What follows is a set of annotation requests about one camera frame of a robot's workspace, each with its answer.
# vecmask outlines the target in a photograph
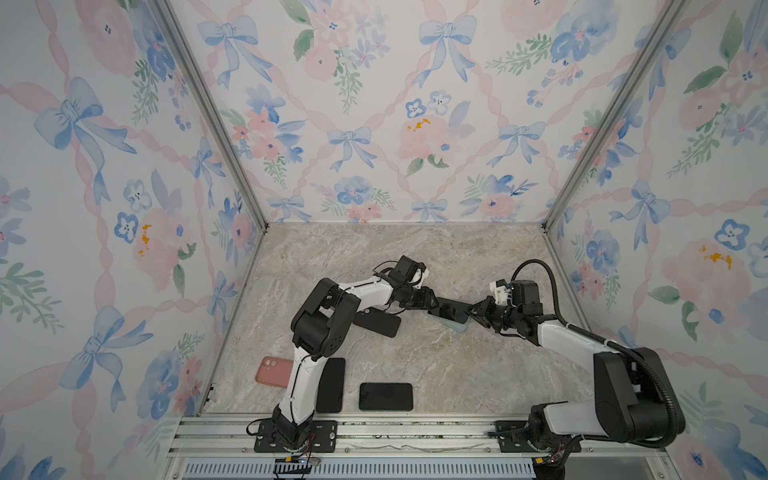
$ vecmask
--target floral wallpaper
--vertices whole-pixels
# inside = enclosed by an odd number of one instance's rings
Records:
[[[0,17],[0,478],[152,478],[258,228],[140,0]]]
[[[595,331],[664,361],[685,479],[768,478],[766,28],[691,2],[551,231]]]
[[[171,4],[268,221],[350,223],[543,220],[664,6]]]

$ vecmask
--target wallpaper panel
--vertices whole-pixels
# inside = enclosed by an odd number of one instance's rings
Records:
[[[595,330],[663,359],[685,479],[768,478],[767,15],[690,4],[552,232]]]
[[[143,2],[0,16],[0,478],[152,478],[257,228]]]
[[[542,220],[663,4],[171,3],[268,220],[353,223]]]

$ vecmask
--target metal corner post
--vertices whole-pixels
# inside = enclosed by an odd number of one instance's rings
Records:
[[[165,35],[165,38],[170,45],[174,57],[184,71],[184,75],[187,77],[190,91],[197,101],[197,105],[200,107],[200,112],[204,116],[205,121],[210,125],[211,136],[216,141],[224,161],[232,172],[235,184],[243,195],[246,207],[258,223],[262,233],[264,233],[266,231],[264,215],[259,209],[256,196],[248,183],[248,178],[243,171],[243,167],[237,160],[237,154],[227,136],[227,129],[218,114],[214,98],[211,95],[210,90],[208,90],[207,85],[205,85],[203,73],[200,71],[200,67],[192,55],[189,43],[187,42],[187,37],[179,26],[173,7],[171,7],[168,0],[149,0],[147,3],[149,4],[152,14],[157,19],[160,30],[163,32],[163,35]]]
[[[630,65],[627,78],[619,87],[611,103],[608,104],[608,108],[594,136],[584,147],[581,159],[576,163],[576,167],[565,181],[563,189],[554,202],[554,206],[549,210],[549,214],[544,220],[544,229],[547,233],[549,233],[551,228],[556,227],[560,216],[568,207],[568,202],[571,201],[579,185],[581,185],[584,177],[589,172],[594,159],[603,149],[611,132],[619,122],[621,114],[627,108],[629,102],[632,101],[632,97],[640,87],[640,83],[646,73],[650,71],[653,62],[661,54],[689,3],[690,0],[669,0],[664,6],[664,10],[659,14],[656,23],[650,31],[648,42],[640,53],[637,54],[632,65]]]

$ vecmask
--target pink phone case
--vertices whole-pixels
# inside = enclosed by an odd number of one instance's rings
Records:
[[[264,385],[288,388],[293,360],[279,359],[275,356],[265,356],[256,373],[256,381]]]

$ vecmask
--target black smartphone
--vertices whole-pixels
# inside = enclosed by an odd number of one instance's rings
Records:
[[[345,369],[345,359],[328,359],[323,374],[320,376],[320,384],[317,386],[316,412],[341,412],[342,401],[344,400]]]
[[[361,410],[413,410],[413,385],[410,383],[361,383]]]

